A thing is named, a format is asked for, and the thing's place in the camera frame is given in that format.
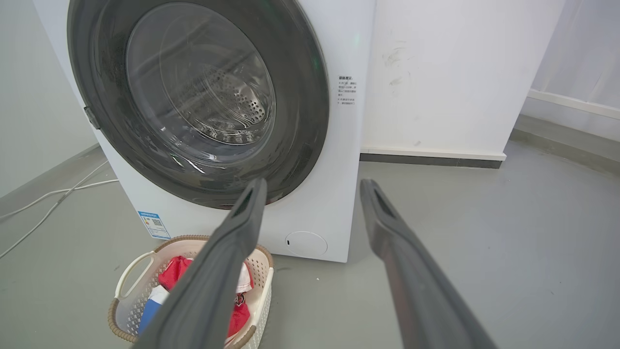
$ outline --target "front-loading washing machine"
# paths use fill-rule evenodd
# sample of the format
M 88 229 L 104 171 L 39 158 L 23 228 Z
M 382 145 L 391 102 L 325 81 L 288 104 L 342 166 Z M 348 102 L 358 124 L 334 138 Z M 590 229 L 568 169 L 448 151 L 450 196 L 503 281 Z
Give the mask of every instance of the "front-loading washing machine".
M 347 260 L 375 0 L 34 3 L 153 237 L 210 234 L 263 177 L 260 244 Z

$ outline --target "concrete floor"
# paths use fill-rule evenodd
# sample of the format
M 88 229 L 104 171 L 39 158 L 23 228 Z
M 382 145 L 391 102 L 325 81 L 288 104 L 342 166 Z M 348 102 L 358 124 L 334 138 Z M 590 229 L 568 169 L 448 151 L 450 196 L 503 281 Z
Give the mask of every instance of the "concrete floor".
M 509 143 L 499 170 L 362 163 L 500 348 L 620 347 L 620 179 Z M 0 201 L 70 188 L 91 153 Z M 109 166 L 88 183 L 114 178 Z M 53 205 L 0 222 L 4 251 Z M 127 348 L 107 310 L 119 276 L 161 241 L 118 183 L 76 191 L 0 260 L 1 348 Z M 262 348 L 401 347 L 383 264 L 356 202 L 347 264 L 275 257 Z

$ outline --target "woven basket rim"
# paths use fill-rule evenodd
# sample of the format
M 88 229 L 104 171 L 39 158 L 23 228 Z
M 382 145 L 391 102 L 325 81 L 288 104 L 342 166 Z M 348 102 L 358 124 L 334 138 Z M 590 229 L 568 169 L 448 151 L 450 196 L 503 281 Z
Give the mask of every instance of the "woven basket rim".
M 168 245 L 172 245 L 175 242 L 184 241 L 184 240 L 209 241 L 209 236 L 208 235 L 181 235 L 181 236 L 174 237 L 162 243 L 157 248 L 155 248 L 153 252 L 157 253 Z M 269 268 L 273 268 L 273 257 L 271 256 L 271 253 L 269 253 L 269 251 L 267 251 L 266 248 L 258 244 L 256 244 L 256 250 L 261 251 L 267 257 L 267 260 L 269 261 Z M 110 326 L 110 330 L 112 330 L 112 332 L 116 336 L 128 342 L 135 343 L 138 341 L 138 337 L 123 331 L 117 324 L 116 311 L 117 311 L 119 302 L 120 301 L 116 297 L 112 300 L 110 309 L 108 310 L 108 325 Z M 238 341 L 237 343 L 231 345 L 229 349 L 240 349 L 241 347 L 243 347 L 245 344 L 247 344 L 247 342 L 250 341 L 250 339 L 254 335 L 254 332 L 256 332 L 256 326 L 252 325 L 250 326 L 250 329 L 247 331 L 247 333 L 243 336 L 243 338 L 241 338 L 241 340 Z

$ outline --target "washing machine door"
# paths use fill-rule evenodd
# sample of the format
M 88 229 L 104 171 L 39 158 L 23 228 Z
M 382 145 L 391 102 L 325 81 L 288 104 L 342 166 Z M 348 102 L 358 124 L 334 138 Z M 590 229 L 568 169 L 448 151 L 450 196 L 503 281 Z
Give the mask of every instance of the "washing machine door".
M 178 197 L 226 209 L 263 177 L 273 202 L 319 157 L 329 87 L 294 0 L 73 0 L 68 47 L 95 126 Z

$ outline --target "door hinge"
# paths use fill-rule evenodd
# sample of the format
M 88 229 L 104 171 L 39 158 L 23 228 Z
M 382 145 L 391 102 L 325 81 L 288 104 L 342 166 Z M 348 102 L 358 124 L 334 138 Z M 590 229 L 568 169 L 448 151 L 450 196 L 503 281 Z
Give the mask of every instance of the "door hinge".
M 99 123 L 97 122 L 97 119 L 95 118 L 95 114 L 92 113 L 91 107 L 84 107 L 84 112 L 86 113 L 86 116 L 88 116 L 88 121 L 91 122 L 92 126 L 96 130 L 101 129 L 101 126 L 99 125 Z

